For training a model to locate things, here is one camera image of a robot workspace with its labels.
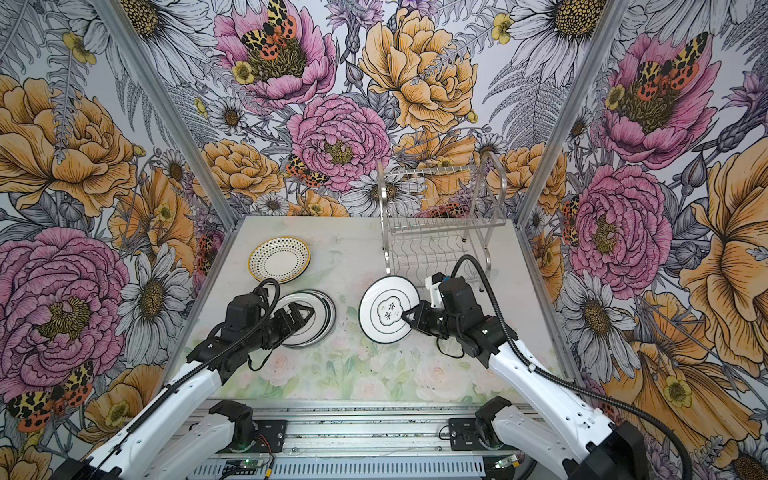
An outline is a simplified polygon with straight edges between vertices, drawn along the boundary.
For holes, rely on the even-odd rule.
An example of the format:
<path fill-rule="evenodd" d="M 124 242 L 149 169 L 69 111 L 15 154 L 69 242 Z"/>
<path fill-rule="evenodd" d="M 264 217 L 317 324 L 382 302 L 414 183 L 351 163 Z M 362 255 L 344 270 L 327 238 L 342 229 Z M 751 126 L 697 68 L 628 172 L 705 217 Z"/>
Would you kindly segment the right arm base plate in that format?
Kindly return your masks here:
<path fill-rule="evenodd" d="M 515 447 L 503 443 L 492 432 L 490 424 L 478 418 L 450 418 L 447 441 L 452 451 L 512 451 Z"/>

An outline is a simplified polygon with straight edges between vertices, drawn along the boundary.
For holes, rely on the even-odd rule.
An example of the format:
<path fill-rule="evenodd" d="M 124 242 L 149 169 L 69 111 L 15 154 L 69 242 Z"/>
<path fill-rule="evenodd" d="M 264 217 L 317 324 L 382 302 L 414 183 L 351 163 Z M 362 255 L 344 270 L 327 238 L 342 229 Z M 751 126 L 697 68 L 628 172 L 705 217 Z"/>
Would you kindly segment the yellow rim dotted plate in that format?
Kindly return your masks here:
<path fill-rule="evenodd" d="M 262 242 L 252 251 L 248 270 L 258 281 L 273 278 L 284 284 L 301 276 L 310 261 L 311 252 L 306 242 L 292 236 L 281 236 Z"/>

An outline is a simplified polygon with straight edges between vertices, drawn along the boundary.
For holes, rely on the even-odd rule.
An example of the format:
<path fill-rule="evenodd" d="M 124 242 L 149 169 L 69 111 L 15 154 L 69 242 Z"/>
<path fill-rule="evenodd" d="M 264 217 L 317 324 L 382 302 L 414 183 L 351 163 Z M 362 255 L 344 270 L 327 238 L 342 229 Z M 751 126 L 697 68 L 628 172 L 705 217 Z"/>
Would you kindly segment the white black ring plate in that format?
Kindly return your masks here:
<path fill-rule="evenodd" d="M 277 302 L 277 310 L 289 313 L 290 303 L 300 307 L 300 313 L 305 315 L 307 308 L 314 313 L 307 323 L 292 336 L 282 342 L 287 348 L 304 348 L 321 341 L 332 330 L 336 319 L 336 307 L 330 296 L 315 289 L 299 290 L 285 295 Z"/>

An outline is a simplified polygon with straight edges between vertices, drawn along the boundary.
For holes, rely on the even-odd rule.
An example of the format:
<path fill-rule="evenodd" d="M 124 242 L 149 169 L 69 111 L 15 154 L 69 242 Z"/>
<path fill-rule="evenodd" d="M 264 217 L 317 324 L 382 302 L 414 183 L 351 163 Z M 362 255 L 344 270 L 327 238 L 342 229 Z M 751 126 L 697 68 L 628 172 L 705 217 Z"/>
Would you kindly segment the chrome wire dish rack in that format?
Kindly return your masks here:
<path fill-rule="evenodd" d="M 381 248 L 384 272 L 416 284 L 435 272 L 450 272 L 465 254 L 475 256 L 486 273 L 492 270 L 490 240 L 506 223 L 507 179 L 497 154 L 486 152 L 480 161 L 424 169 L 395 169 L 378 165 Z M 406 200 L 424 200 L 428 182 L 452 176 L 466 183 L 442 204 L 416 211 Z"/>

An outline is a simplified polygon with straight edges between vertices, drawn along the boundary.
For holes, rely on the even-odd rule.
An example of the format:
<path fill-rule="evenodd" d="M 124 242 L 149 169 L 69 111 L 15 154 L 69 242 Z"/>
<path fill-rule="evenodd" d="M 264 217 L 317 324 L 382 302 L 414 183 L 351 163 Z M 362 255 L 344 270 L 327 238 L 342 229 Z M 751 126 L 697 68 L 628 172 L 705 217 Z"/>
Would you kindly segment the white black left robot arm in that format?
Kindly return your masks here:
<path fill-rule="evenodd" d="M 315 315 L 311 306 L 279 307 L 266 289 L 236 296 L 225 318 L 188 355 L 186 363 L 138 415 L 83 460 L 68 459 L 55 479 L 183 479 L 214 454 L 246 450 L 259 438 L 251 407 L 216 403 L 177 442 L 189 416 L 256 350 L 272 351 Z"/>

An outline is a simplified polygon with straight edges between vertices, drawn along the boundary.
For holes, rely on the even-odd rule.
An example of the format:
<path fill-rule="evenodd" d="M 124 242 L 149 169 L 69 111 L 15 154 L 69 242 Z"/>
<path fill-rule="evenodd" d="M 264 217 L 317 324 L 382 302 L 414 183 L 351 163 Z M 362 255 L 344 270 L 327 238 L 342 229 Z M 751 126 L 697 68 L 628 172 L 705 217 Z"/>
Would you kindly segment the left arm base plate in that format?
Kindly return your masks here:
<path fill-rule="evenodd" d="M 236 432 L 234 440 L 218 454 L 281 453 L 286 440 L 286 420 L 254 420 L 251 427 Z"/>

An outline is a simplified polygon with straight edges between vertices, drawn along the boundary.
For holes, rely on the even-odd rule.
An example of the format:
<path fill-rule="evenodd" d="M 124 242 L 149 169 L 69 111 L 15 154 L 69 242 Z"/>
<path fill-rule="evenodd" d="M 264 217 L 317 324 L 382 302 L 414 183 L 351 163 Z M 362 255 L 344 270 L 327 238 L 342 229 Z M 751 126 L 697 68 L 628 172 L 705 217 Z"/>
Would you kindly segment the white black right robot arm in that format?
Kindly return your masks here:
<path fill-rule="evenodd" d="M 404 312 L 412 329 L 455 339 L 464 353 L 510 384 L 544 422 L 524 419 L 502 398 L 476 416 L 480 432 L 514 446 L 560 479 L 647 479 L 644 440 L 633 426 L 614 423 L 548 372 L 498 315 L 487 315 L 462 277 L 435 274 L 425 281 L 428 300 Z"/>

